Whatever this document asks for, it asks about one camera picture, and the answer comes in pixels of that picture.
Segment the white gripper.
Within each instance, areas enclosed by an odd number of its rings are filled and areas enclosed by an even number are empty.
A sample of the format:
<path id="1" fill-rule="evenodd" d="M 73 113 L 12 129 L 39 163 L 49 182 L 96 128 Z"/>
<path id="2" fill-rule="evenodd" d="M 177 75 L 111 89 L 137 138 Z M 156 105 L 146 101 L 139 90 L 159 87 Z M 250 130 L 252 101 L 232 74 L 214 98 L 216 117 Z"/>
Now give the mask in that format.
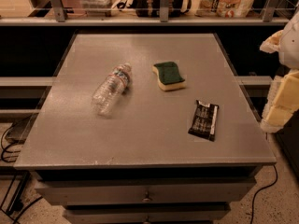
<path id="1" fill-rule="evenodd" d="M 260 46 L 266 53 L 278 52 L 281 64 L 290 69 L 299 69 L 299 12 L 282 30 L 269 36 Z M 290 71 L 284 77 L 272 80 L 264 106 L 261 129 L 265 133 L 276 133 L 299 110 L 299 71 Z"/>

